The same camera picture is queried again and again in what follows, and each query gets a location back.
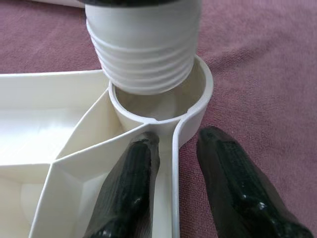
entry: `pink fabric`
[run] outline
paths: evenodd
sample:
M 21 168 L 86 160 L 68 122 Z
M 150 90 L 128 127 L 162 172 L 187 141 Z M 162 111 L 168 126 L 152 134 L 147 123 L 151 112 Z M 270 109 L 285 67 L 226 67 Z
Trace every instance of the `pink fabric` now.
M 204 1 L 198 55 L 215 91 L 202 126 L 238 139 L 317 236 L 317 1 Z M 0 2 L 0 72 L 98 69 L 81 9 Z M 196 139 L 180 150 L 182 238 L 215 238 Z

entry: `mauve towel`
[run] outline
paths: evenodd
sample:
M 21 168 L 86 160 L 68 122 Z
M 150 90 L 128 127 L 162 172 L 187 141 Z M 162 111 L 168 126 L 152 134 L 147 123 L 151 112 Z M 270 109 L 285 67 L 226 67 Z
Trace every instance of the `mauve towel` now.
M 0 1 L 0 73 L 98 69 L 82 9 Z M 205 0 L 198 55 L 215 90 L 202 126 L 239 140 L 317 236 L 317 1 Z M 195 136 L 180 150 L 182 238 L 215 238 Z

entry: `white plastic container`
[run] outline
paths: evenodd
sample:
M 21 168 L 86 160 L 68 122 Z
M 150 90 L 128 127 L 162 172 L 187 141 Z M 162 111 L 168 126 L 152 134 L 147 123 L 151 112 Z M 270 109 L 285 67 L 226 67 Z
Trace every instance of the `white plastic container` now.
M 201 0 L 130 8 L 86 5 L 85 9 L 87 29 L 103 70 L 120 89 L 159 94 L 189 75 Z
M 107 88 L 104 82 L 107 78 L 101 70 L 0 76 L 2 113 L 14 108 L 22 121 L 28 110 L 81 108 L 82 115 L 70 117 L 78 123 L 70 127 L 67 137 L 62 133 L 51 139 L 63 141 L 48 150 L 52 154 L 38 157 L 40 148 L 35 143 L 26 157 L 12 165 L 9 151 L 0 150 L 0 189 L 6 193 L 0 200 L 0 221 L 6 221 L 0 225 L 0 237 L 25 238 L 31 229 L 30 238 L 81 238 L 101 184 L 130 139 L 154 131 L 160 136 L 161 164 L 155 187 L 153 238 L 179 238 L 178 150 L 199 128 L 213 90 L 212 75 L 196 57 L 189 77 L 161 95 L 135 96 L 112 83 Z M 49 117 L 56 121 L 54 114 Z M 27 118 L 24 125 L 19 137 L 41 131 L 27 123 Z M 50 125 L 54 131 L 68 124 Z M 11 136 L 9 130 L 5 136 Z M 21 149 L 18 145 L 12 143 L 8 149 L 14 153 Z

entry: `white plastic tray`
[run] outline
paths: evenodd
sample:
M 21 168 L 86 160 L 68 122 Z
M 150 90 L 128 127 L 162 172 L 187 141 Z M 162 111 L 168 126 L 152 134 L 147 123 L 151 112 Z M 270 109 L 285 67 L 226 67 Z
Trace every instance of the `white plastic tray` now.
M 0 75 L 0 85 L 0 237 L 81 238 L 105 177 L 150 130 L 161 159 L 153 238 L 179 238 L 178 150 L 213 90 L 200 58 L 184 83 L 155 96 L 122 92 L 101 70 Z

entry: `ribbed cylinder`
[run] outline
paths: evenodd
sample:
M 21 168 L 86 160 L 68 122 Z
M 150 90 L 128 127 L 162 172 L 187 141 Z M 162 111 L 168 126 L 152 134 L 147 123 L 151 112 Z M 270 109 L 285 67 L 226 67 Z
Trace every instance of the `ribbed cylinder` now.
M 168 91 L 189 75 L 201 0 L 113 8 L 86 5 L 87 29 L 105 74 L 140 95 Z

